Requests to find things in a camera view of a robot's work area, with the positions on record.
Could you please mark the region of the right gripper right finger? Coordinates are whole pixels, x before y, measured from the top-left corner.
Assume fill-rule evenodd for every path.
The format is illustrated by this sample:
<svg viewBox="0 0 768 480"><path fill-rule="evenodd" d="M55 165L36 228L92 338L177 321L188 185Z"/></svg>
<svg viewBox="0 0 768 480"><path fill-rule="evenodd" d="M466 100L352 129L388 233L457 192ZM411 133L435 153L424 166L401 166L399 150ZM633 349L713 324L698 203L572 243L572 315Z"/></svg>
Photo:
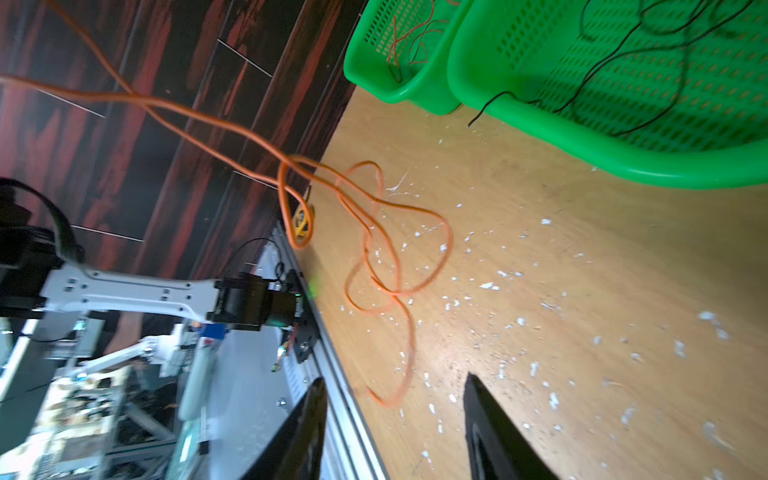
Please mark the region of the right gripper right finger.
<svg viewBox="0 0 768 480"><path fill-rule="evenodd" d="M466 378L463 406L473 480L557 479L473 373Z"/></svg>

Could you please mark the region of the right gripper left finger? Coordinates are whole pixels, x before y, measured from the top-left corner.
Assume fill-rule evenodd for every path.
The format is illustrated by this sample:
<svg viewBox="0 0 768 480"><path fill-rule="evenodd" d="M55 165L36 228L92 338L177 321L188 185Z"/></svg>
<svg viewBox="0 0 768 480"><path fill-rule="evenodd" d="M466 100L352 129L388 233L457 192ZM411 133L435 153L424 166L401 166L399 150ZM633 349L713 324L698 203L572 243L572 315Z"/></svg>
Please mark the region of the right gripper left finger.
<svg viewBox="0 0 768 480"><path fill-rule="evenodd" d="M317 378L241 478L319 479L328 404L326 382Z"/></svg>

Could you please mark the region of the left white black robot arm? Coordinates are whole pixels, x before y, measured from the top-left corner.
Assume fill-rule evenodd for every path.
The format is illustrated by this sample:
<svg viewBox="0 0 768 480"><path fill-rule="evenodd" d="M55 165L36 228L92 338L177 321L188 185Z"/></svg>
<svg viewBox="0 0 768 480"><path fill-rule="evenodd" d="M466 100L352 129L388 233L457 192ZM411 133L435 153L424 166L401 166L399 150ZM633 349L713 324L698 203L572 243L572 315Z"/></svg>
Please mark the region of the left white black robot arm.
<svg viewBox="0 0 768 480"><path fill-rule="evenodd" d="M1 314L41 319L48 313L124 311L200 323L287 328L300 313L299 294L270 281L235 278L171 280L98 270L64 213L15 179L1 181Z"/></svg>

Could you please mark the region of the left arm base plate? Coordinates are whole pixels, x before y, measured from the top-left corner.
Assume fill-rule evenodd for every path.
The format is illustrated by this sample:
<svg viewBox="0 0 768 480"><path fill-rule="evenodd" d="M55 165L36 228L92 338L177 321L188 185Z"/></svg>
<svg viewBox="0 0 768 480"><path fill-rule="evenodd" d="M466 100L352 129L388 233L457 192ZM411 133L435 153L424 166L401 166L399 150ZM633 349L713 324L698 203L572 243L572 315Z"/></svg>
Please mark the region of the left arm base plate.
<svg viewBox="0 0 768 480"><path fill-rule="evenodd" d="M286 367L289 356L292 356L297 364L307 361L319 339L317 321L310 297L304 288L303 277L296 270L289 270L282 289L296 298L296 313L290 326L281 328L282 334L272 372L281 371Z"/></svg>

